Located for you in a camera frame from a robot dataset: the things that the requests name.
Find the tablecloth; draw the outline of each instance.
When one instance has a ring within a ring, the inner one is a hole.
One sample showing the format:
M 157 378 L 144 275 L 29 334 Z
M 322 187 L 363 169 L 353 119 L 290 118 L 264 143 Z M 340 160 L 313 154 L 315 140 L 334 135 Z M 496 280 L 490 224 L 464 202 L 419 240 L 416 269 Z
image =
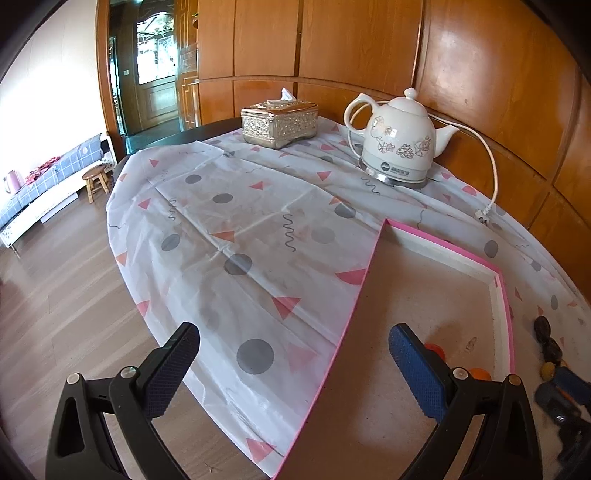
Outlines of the tablecloth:
M 269 476 L 324 378 L 385 217 L 502 269 L 530 399 L 541 381 L 539 314 L 571 368 L 591 378 L 589 307 L 515 219 L 497 206 L 489 226 L 474 220 L 488 199 L 437 164 L 411 190 L 354 163 L 345 127 L 324 118 L 316 137 L 278 151 L 237 130 L 132 155 L 107 204 L 109 242 L 147 326 L 160 345 L 184 321 L 199 327 L 201 350 L 184 381 Z M 560 441 L 532 410 L 552 475 Z

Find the tissue box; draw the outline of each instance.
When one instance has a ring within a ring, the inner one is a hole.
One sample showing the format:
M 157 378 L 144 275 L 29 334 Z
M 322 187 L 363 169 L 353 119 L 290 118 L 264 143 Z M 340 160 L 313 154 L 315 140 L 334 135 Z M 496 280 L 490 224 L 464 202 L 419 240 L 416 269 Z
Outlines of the tissue box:
M 302 100 L 267 100 L 241 110 L 242 136 L 249 143 L 279 149 L 316 135 L 318 105 Z

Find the floral pattern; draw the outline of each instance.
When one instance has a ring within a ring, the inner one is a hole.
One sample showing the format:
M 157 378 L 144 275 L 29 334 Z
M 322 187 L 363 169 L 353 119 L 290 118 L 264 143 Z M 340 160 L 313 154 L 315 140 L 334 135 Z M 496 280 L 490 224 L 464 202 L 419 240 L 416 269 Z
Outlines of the floral pattern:
M 388 139 L 391 138 L 392 132 L 394 130 L 390 125 L 384 124 L 384 117 L 377 116 L 371 123 L 371 136 L 374 137 L 378 141 L 378 151 L 380 153 L 386 152 L 393 152 L 396 146 L 389 142 Z
M 418 155 L 419 157 L 422 157 L 425 153 L 427 153 L 429 151 L 430 148 L 431 148 L 431 137 L 429 137 L 427 135 L 422 140 L 415 142 L 414 154 Z
M 402 147 L 400 147 L 398 150 L 396 150 L 396 155 L 398 155 L 399 157 L 402 157 L 402 158 L 413 158 L 414 157 L 413 149 L 407 143 L 405 143 Z

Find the kettle spout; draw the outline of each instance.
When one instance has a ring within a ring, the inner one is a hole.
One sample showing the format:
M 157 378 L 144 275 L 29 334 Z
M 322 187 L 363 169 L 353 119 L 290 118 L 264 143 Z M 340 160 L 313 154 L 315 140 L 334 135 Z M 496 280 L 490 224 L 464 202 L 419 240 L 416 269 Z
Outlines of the kettle spout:
M 457 132 L 457 128 L 453 125 L 448 125 L 443 128 L 438 128 L 435 130 L 435 155 L 434 157 L 438 157 L 443 153 L 445 147 L 447 146 L 447 142 L 452 137 L 454 133 Z

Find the kettle base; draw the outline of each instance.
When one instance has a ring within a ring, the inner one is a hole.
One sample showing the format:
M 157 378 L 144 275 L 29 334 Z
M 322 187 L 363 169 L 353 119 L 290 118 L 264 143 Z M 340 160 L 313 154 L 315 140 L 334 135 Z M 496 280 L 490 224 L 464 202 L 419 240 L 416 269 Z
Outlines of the kettle base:
M 419 190 L 427 184 L 426 178 L 418 183 L 410 183 L 407 181 L 395 180 L 392 177 L 388 177 L 387 175 L 384 175 L 382 172 L 368 166 L 361 158 L 359 159 L 359 163 L 357 166 L 370 177 L 375 178 L 376 180 L 379 180 L 382 183 L 385 183 L 386 185 L 390 185 L 391 187 L 406 187 L 413 190 Z

